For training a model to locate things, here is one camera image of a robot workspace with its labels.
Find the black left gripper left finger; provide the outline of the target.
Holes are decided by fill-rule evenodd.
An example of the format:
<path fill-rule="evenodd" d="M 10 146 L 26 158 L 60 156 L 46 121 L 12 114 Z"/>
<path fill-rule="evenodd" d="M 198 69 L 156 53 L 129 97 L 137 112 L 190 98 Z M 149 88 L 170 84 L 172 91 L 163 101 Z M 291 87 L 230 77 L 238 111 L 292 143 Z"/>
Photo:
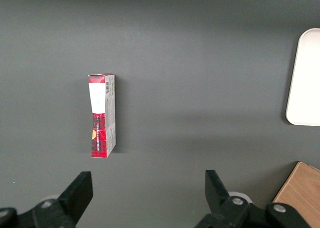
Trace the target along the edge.
<path fill-rule="evenodd" d="M 93 197 L 92 173 L 82 171 L 58 196 L 48 198 L 27 212 L 0 209 L 1 227 L 76 227 Z"/>

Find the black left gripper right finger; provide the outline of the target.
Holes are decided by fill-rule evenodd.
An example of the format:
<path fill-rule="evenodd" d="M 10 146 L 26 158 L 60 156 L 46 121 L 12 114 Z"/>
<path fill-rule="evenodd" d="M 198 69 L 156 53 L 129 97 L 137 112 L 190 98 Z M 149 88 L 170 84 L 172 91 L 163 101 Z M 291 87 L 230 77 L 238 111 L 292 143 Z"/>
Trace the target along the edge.
<path fill-rule="evenodd" d="M 268 203 L 261 209 L 239 195 L 230 195 L 215 170 L 205 171 L 205 197 L 210 213 L 196 227 L 310 227 L 288 204 Z"/>

